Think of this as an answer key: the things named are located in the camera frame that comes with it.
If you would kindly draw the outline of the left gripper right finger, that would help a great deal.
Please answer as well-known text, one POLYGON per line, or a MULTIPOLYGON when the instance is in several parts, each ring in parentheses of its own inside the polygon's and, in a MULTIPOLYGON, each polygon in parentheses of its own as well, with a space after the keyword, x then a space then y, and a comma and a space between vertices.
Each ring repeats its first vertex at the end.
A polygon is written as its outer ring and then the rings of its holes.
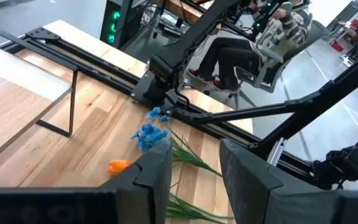
POLYGON ((322 190, 287 174, 229 139, 220 140, 219 156, 237 223, 328 222, 322 190))

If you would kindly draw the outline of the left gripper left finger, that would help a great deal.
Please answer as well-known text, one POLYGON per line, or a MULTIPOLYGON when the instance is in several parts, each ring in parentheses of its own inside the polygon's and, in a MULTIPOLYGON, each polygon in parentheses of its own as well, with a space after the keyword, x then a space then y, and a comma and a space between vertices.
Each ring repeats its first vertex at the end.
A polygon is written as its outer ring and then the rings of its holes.
POLYGON ((172 141, 163 138, 101 185, 108 198, 101 223, 164 224, 172 178, 172 141))

